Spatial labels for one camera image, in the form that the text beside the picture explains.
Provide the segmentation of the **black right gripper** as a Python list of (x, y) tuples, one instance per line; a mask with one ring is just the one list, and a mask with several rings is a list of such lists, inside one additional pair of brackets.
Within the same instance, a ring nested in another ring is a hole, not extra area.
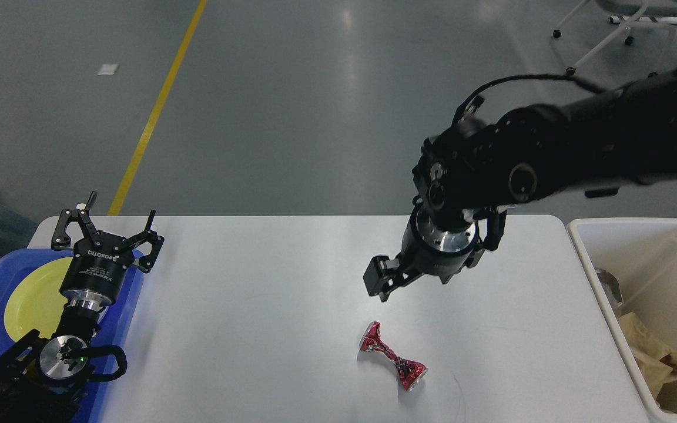
[(387, 302), (399, 287), (408, 286), (424, 275), (440, 278), (441, 283), (465, 267), (473, 267), (483, 247), (478, 224), (460, 232), (436, 227), (424, 209), (413, 209), (402, 238), (400, 260), (374, 256), (369, 261), (363, 281), (370, 297)]

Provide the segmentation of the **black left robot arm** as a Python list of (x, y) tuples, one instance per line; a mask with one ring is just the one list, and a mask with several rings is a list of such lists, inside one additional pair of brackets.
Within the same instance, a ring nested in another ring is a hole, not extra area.
[(99, 384), (128, 370), (121, 342), (165, 238), (155, 210), (132, 236), (98, 229), (96, 197), (60, 211), (51, 249), (71, 254), (58, 287), (65, 302), (50, 335), (30, 329), (0, 354), (0, 422), (73, 421), (99, 402)]

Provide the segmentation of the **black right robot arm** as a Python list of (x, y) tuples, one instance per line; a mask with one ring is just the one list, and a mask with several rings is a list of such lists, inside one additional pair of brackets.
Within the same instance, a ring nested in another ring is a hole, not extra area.
[[(481, 94), (508, 81), (571, 81), (591, 96), (534, 104), (486, 124)], [(394, 257), (375, 256), (363, 276), (371, 297), (424, 275), (448, 283), (495, 251), (508, 209), (562, 191), (613, 196), (625, 185), (677, 180), (677, 67), (604, 89), (575, 75), (514, 75), (488, 82), (457, 108), (448, 129), (428, 137), (412, 169), (417, 195)]]

